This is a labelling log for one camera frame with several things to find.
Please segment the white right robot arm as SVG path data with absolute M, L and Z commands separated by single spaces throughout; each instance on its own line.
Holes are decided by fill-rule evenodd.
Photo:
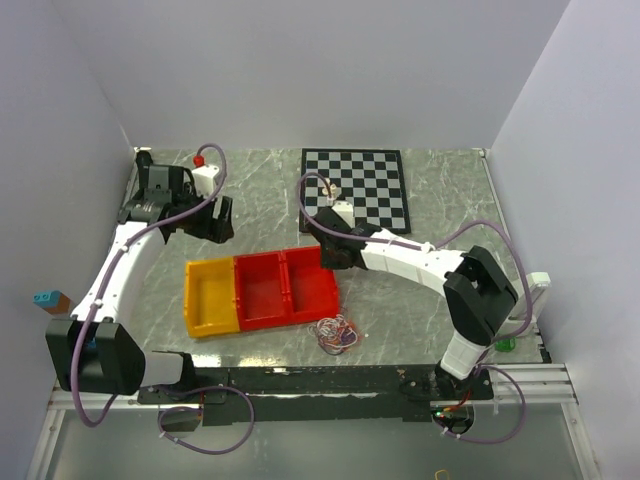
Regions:
M 435 367 L 436 385 L 445 397 L 462 396 L 518 301 L 492 254 L 480 246 L 468 251 L 438 249 L 368 223 L 352 226 L 334 206 L 307 219 L 306 229 L 320 244 L 323 267 L 389 273 L 446 300 L 454 333 Z

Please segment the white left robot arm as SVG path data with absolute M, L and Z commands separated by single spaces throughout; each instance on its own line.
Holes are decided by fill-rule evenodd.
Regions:
M 232 200 L 220 195 L 226 164 L 162 165 L 136 154 L 136 191 L 117 215 L 115 236 L 88 293 L 45 339 L 60 387 L 76 393 L 131 395 L 161 385 L 176 402 L 193 397 L 197 377 L 185 353 L 146 351 L 127 326 L 144 279 L 177 230 L 222 244 L 234 235 Z

